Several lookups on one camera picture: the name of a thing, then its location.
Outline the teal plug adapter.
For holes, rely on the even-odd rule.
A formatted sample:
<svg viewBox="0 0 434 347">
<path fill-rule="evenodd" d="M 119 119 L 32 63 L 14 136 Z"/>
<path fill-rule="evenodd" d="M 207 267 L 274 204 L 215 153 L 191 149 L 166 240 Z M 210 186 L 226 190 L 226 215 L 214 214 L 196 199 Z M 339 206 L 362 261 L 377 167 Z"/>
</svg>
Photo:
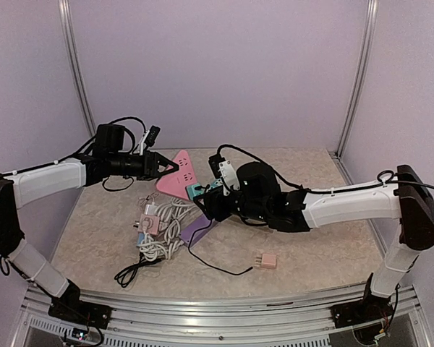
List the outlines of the teal plug adapter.
<svg viewBox="0 0 434 347">
<path fill-rule="evenodd" d="M 209 190 L 210 184 L 203 186 L 199 183 L 195 183 L 186 187 L 186 193 L 190 201 L 201 200 Z"/>
</svg>

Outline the pink triangular power strip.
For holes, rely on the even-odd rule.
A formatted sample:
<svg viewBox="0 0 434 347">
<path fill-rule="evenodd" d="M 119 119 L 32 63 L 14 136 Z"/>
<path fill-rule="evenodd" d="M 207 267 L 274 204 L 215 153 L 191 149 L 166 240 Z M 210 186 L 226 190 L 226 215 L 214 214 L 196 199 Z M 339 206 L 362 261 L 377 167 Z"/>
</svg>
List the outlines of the pink triangular power strip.
<svg viewBox="0 0 434 347">
<path fill-rule="evenodd" d="M 189 200 L 187 187 L 197 183 L 197 177 L 189 153 L 180 150 L 173 159 L 179 170 L 166 174 L 156 182 L 156 190 L 170 197 Z"/>
</svg>

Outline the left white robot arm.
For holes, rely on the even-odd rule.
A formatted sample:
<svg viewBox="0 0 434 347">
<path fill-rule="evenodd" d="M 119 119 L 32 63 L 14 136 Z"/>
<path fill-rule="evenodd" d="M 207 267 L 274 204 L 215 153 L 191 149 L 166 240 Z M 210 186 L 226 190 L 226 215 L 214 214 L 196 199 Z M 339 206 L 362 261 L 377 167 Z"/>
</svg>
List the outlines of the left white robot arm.
<svg viewBox="0 0 434 347">
<path fill-rule="evenodd" d="M 152 181 L 178 171 L 178 164 L 150 151 L 159 127 L 144 132 L 128 151 L 124 137 L 134 135 L 117 123 L 98 126 L 94 138 L 53 163 L 0 173 L 0 256 L 51 297 L 53 307 L 73 322 L 87 314 L 80 289 L 64 277 L 25 238 L 17 211 L 27 204 L 70 189 L 90 187 L 112 176 Z"/>
</svg>

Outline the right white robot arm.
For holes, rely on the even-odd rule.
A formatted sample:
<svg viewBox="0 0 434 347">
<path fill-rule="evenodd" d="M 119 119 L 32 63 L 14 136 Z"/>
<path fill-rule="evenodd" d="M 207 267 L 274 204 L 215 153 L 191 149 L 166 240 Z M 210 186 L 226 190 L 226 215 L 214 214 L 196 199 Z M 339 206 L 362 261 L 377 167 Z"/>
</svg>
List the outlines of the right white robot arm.
<svg viewBox="0 0 434 347">
<path fill-rule="evenodd" d="M 419 254 L 434 246 L 432 187 L 422 183 L 410 166 L 383 171 L 365 184 L 324 190 L 297 187 L 290 192 L 281 190 L 275 171 L 266 164 L 219 166 L 221 185 L 205 187 L 193 199 L 209 220 L 222 222 L 235 215 L 285 233 L 355 220 L 399 222 L 396 238 L 355 306 L 361 320 L 370 321 L 383 310 Z"/>
</svg>

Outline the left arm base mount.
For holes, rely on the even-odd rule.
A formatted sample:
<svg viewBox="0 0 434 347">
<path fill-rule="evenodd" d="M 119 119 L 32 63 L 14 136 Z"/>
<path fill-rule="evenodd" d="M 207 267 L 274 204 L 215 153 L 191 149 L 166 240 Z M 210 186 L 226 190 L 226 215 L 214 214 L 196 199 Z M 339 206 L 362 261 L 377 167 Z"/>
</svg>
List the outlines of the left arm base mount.
<svg viewBox="0 0 434 347">
<path fill-rule="evenodd" d="M 112 308 L 107 305 L 81 301 L 76 308 L 61 302 L 51 303 L 48 315 L 78 325 L 105 330 L 111 319 Z"/>
</svg>

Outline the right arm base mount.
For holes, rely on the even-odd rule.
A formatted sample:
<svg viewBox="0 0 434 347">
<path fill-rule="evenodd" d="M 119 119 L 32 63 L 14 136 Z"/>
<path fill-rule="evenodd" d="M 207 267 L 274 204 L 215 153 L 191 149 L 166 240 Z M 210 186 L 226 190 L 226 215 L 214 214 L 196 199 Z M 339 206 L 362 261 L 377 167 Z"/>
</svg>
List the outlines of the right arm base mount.
<svg viewBox="0 0 434 347">
<path fill-rule="evenodd" d="M 371 301 L 365 300 L 351 301 L 343 304 L 336 304 L 331 307 L 331 315 L 335 328 L 359 325 L 393 314 L 393 307 L 389 300 Z"/>
</svg>

